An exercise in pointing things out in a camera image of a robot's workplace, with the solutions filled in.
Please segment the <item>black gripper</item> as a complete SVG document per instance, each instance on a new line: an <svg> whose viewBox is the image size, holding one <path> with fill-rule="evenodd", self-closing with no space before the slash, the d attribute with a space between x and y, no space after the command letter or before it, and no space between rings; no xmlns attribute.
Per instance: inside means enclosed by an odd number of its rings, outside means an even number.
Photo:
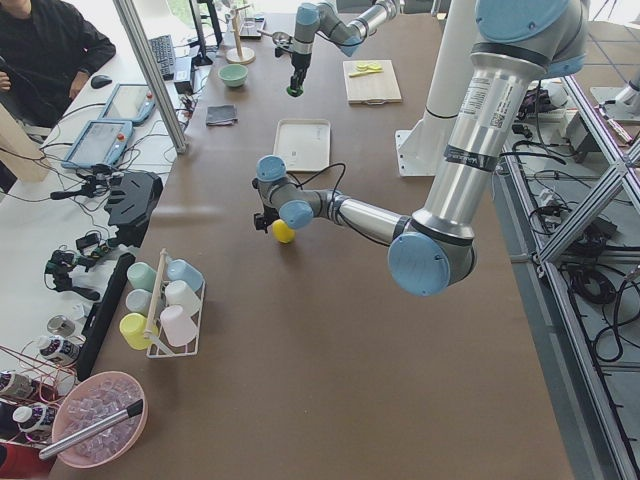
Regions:
<svg viewBox="0 0 640 480"><path fill-rule="evenodd" d="M268 228L279 219L279 213L277 209L265 204L263 204L262 207L262 212L256 212L253 215L253 223L256 230L267 231Z"/></svg>
<svg viewBox="0 0 640 480"><path fill-rule="evenodd" d="M294 67L294 75L290 79L290 90L291 91L299 91L304 92L304 81L306 72L310 66L310 54L309 53L299 53L294 51L291 56L291 63Z"/></svg>

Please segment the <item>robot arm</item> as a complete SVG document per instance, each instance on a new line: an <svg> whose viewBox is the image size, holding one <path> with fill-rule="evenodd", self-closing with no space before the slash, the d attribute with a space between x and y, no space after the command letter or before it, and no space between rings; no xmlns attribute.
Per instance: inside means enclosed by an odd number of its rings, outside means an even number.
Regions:
<svg viewBox="0 0 640 480"><path fill-rule="evenodd" d="M261 158L252 185L263 204L255 227L282 220L294 230L316 218L346 226L388 249L394 281L434 295L473 270L473 216L528 86L579 71L589 5L585 1L479 1L472 74L424 206L403 216L340 193L306 190L275 155Z"/></svg>
<svg viewBox="0 0 640 480"><path fill-rule="evenodd" d="M349 23L344 23L336 9L327 2L305 2L299 5L291 41L291 64L294 72L287 93L299 97L311 64L312 47L317 34L336 45L343 54L352 56L380 25L391 21L400 13L399 1L375 1L365 12Z"/></svg>

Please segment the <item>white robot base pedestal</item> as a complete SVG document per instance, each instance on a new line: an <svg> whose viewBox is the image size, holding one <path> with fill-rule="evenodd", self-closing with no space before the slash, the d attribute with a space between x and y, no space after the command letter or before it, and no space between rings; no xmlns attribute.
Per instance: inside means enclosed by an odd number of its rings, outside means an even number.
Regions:
<svg viewBox="0 0 640 480"><path fill-rule="evenodd" d="M401 176L436 174L473 73L470 52L476 35L475 2L453 0L424 115L412 129L395 132Z"/></svg>

